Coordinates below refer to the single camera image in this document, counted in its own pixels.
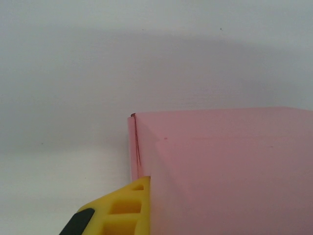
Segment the white wall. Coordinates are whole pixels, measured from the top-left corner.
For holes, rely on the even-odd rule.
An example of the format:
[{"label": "white wall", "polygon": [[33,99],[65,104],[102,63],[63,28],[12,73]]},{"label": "white wall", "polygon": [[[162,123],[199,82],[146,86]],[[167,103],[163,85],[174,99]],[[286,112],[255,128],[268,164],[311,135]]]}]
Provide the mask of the white wall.
[{"label": "white wall", "polygon": [[133,112],[313,109],[311,0],[7,0],[0,15],[7,234],[57,234],[126,184]]}]

